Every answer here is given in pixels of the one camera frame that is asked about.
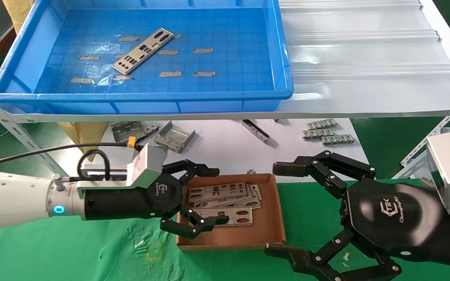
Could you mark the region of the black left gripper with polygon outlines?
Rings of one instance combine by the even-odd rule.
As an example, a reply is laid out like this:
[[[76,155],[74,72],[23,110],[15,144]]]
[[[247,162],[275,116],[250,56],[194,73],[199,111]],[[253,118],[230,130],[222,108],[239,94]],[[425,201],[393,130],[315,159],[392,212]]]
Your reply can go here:
[[[160,229],[184,238],[194,239],[202,232],[212,231],[217,225],[225,225],[230,217],[203,218],[188,206],[182,206],[182,188],[195,176],[216,177],[218,168],[181,160],[162,166],[161,174],[148,188],[135,187],[125,190],[87,190],[84,198],[84,219],[151,219],[160,217]],[[177,179],[172,174],[185,171]],[[180,212],[192,226],[172,221]]]

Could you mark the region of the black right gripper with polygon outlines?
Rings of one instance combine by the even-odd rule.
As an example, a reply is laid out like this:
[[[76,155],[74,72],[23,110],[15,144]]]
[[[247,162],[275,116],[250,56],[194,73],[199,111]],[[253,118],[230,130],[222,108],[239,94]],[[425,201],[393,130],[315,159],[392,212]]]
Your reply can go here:
[[[336,173],[359,181],[348,188]],[[344,199],[345,226],[353,230],[345,228],[315,253],[267,243],[264,253],[287,260],[293,272],[318,281],[391,281],[402,269],[390,256],[450,265],[450,214],[436,190],[409,183],[379,183],[372,180],[375,167],[330,151],[275,162],[273,174],[314,178],[334,198]],[[377,265],[338,272],[330,260],[355,238],[355,246],[376,259]]]

